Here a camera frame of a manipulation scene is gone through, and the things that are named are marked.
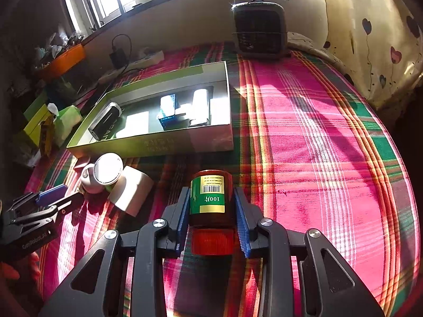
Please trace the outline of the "person's left hand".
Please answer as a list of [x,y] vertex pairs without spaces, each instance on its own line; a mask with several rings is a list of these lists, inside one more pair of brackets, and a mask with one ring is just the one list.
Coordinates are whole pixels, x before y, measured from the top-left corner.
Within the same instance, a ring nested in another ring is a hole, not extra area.
[[33,252],[21,260],[11,263],[1,262],[1,278],[17,281],[22,276],[37,281],[41,276],[39,269],[39,255]]

